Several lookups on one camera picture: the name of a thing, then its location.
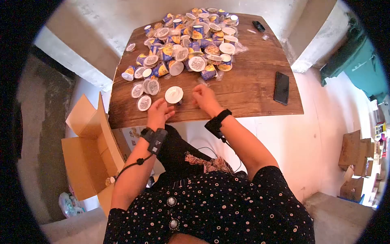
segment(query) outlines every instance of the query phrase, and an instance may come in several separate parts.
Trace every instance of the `wood grain tabletop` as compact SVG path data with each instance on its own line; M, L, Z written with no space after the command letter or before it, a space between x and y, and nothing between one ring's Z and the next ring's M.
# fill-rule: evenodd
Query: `wood grain tabletop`
M233 68L225 72L221 81L214 78L209 81L210 88L222 107L230 109L233 116L255 117L271 115L303 114L303 108L299 91L293 72L287 61L286 55L274 33L260 16L249 14L236 14L239 17L238 39L249 50L234 56ZM265 32L256 34L247 31L255 30L252 21L259 21ZM269 39L262 39L263 34ZM141 53L148 54L149 49L144 45L146 40L144 27L133 31L128 44L135 43L133 52L124 51L118 64L112 96L110 101L109 122L112 129L146 125L147 111L137 109L136 98L131 97L133 83L141 81L134 79L126 81L121 74L129 65L135 65L135 60ZM273 100L275 89L275 73L281 72L289 77L288 105L283 105ZM188 72L185 68L181 74L169 79L160 77L160 92L151 96L152 101L163 98L168 88L179 86L183 89L183 101L176 106L176 114L167 123L209 120L210 117L192 105L192 89L199 84L200 72Z

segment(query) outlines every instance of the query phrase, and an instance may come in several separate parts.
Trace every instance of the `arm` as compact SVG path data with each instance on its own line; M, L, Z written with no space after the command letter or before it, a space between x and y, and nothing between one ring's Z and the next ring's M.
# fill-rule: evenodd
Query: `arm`
M174 107L167 107L163 98L155 101L148 110L147 126L156 131L165 128L165 121L175 114ZM137 159L147 158L151 153L147 150L149 142L140 138L124 167L133 164ZM145 188L154 166L156 155L146 160L142 165L133 165L126 169L115 182L111 199L111 208L128 209L133 200Z
M213 90L203 84L194 88L193 103L212 118L224 110L217 102ZM233 116L227 116L221 124L221 132L245 165L250 180L262 167L279 167L268 149Z

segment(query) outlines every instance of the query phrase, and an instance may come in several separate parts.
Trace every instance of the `polka dot shirt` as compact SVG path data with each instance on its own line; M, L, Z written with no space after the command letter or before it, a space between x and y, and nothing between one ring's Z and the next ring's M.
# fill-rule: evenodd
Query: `polka dot shirt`
M168 243L175 233L209 243L314 243L313 222L275 166L253 181L214 171L145 190L111 209L104 243Z

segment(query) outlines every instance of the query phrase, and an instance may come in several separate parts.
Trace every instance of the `smartphone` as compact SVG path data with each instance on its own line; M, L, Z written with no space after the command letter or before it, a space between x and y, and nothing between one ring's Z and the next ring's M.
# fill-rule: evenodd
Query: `smartphone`
M287 105L289 100L289 77L276 72L274 101Z

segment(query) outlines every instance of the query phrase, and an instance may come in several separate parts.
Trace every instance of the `silver button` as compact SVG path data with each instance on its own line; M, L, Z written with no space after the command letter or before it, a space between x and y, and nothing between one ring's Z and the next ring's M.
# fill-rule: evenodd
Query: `silver button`
M177 227L177 221L176 220L172 220L171 223L170 223L170 227L172 229L176 228Z
M174 198L169 198L169 199L168 199L168 204L169 204L169 205L174 205L175 202L176 202L176 201L175 201Z

